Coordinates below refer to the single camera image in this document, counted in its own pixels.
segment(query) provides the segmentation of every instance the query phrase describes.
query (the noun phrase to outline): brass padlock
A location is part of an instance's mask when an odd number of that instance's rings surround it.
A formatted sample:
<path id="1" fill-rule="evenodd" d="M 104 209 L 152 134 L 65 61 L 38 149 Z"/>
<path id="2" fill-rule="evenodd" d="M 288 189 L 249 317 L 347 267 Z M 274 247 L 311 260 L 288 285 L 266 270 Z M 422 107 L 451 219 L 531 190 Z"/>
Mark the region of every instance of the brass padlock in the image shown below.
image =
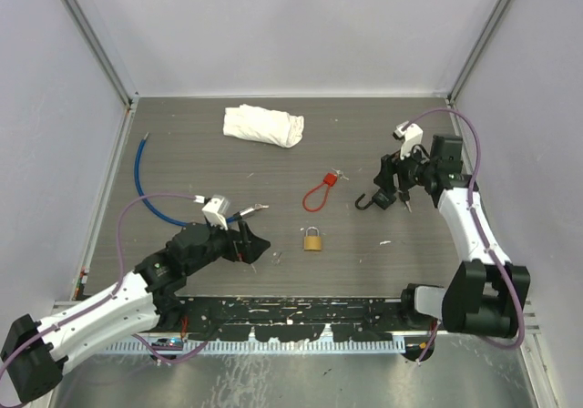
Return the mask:
<path id="1" fill-rule="evenodd" d="M 315 230 L 316 234 L 310 235 L 310 230 Z M 322 237 L 318 228 L 312 226 L 306 229 L 303 237 L 303 249 L 307 251 L 322 251 Z"/>

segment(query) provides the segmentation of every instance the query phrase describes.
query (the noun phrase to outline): white cable clip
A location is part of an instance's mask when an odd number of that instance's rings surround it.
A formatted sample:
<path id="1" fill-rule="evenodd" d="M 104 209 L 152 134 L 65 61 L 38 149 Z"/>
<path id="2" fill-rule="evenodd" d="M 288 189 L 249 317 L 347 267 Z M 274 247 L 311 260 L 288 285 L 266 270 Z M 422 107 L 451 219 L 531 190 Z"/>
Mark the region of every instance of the white cable clip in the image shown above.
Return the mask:
<path id="1" fill-rule="evenodd" d="M 489 253 L 490 251 L 496 252 L 496 247 L 498 247 L 498 245 L 494 242 L 488 247 L 484 248 L 484 253 Z"/>
<path id="2" fill-rule="evenodd" d="M 419 126 L 412 124 L 404 130 L 404 127 L 407 124 L 409 124 L 409 122 L 405 121 L 403 124 L 397 126 L 397 129 L 393 132 L 394 136 L 403 142 L 399 152 L 399 157 L 401 159 L 411 156 L 411 150 L 413 150 L 413 147 L 417 144 L 421 144 L 423 139 L 423 130 Z"/>

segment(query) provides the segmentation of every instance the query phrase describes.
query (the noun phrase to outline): white wall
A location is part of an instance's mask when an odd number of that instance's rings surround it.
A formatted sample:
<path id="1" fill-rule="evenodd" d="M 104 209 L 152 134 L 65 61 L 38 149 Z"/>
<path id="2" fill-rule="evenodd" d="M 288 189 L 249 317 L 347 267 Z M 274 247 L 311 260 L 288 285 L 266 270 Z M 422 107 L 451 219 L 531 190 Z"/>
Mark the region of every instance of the white wall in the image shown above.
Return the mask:
<path id="1" fill-rule="evenodd" d="M 321 96 L 449 92 L 496 0 L 79 1 L 142 96 Z"/>
<path id="2" fill-rule="evenodd" d="M 483 142 L 489 217 L 532 300 L 568 404 L 583 398 L 583 0 L 516 0 L 458 100 Z"/>
<path id="3" fill-rule="evenodd" d="M 124 108 L 60 0 L 0 12 L 2 342 L 71 291 Z M 14 397 L 5 376 L 0 403 Z"/>

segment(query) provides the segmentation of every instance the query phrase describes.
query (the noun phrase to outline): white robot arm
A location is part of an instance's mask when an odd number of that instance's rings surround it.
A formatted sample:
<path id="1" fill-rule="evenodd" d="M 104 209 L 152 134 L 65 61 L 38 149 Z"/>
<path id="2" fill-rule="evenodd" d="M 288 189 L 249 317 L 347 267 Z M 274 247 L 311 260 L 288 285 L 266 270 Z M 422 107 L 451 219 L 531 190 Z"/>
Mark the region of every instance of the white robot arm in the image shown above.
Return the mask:
<path id="1" fill-rule="evenodd" d="M 227 226 L 229 202 L 224 197 L 203 202 L 206 224 L 188 224 L 122 282 L 40 321 L 27 314 L 13 322 L 0 357 L 22 403 L 54 389 L 63 375 L 113 342 L 153 328 L 175 327 L 184 312 L 175 292 L 189 275 L 219 258 L 251 264 L 270 247 L 242 220 L 265 206 L 235 214 L 235 230 Z"/>
<path id="2" fill-rule="evenodd" d="M 373 181 L 380 188 L 365 206 L 359 204 L 363 195 L 355 202 L 358 209 L 373 204 L 387 209 L 398 195 L 408 204 L 409 189 L 422 186 L 451 231 L 461 261 L 452 282 L 447 288 L 410 284 L 401 296 L 402 316 L 411 326 L 428 315 L 450 332 L 512 338 L 518 329 L 517 310 L 501 270 L 511 280 L 521 309 L 530 285 L 528 270 L 510 263 L 487 222 L 477 185 L 469 190 L 472 179 L 462 171 L 462 139 L 436 135 L 427 153 L 422 136 L 416 124 L 399 125 L 394 137 L 402 146 L 381 158 L 381 171 Z M 496 294 L 486 292 L 487 284 Z"/>

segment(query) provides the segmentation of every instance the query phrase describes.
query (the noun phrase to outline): wooden table surface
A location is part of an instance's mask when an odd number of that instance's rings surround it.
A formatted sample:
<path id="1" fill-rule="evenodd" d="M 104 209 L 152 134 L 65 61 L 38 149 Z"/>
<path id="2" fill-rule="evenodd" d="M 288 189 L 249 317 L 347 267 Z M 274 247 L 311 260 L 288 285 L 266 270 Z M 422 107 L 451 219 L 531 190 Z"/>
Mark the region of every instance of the wooden table surface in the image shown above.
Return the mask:
<path id="1" fill-rule="evenodd" d="M 241 104 L 285 110 L 305 117 L 303 140 L 279 148 L 222 135 L 225 107 Z M 87 293 L 115 282 L 118 213 L 137 196 L 133 164 L 139 141 L 149 132 L 141 164 L 149 192 L 179 192 L 231 200 L 231 211 L 254 203 L 270 205 L 249 219 L 251 230 L 271 242 L 254 264 L 218 260 L 189 278 L 190 295 L 288 295 L 397 297 L 409 282 L 447 285 L 459 264 L 445 221 L 428 195 L 412 191 L 413 213 L 396 203 L 387 211 L 357 210 L 354 200 L 372 195 L 380 158 L 399 144 L 395 126 L 432 107 L 440 98 L 143 98 L 132 125 L 108 203 Z M 453 133 L 447 114 L 421 123 L 429 148 L 434 133 Z M 326 206 L 303 209 L 303 195 L 332 168 L 344 171 Z M 317 203 L 320 192 L 311 200 Z M 203 221 L 200 205 L 155 199 L 165 214 Z M 303 230 L 320 228 L 322 252 L 302 250 Z M 143 205 L 122 228 L 128 270 L 163 248 L 176 226 L 154 217 Z"/>

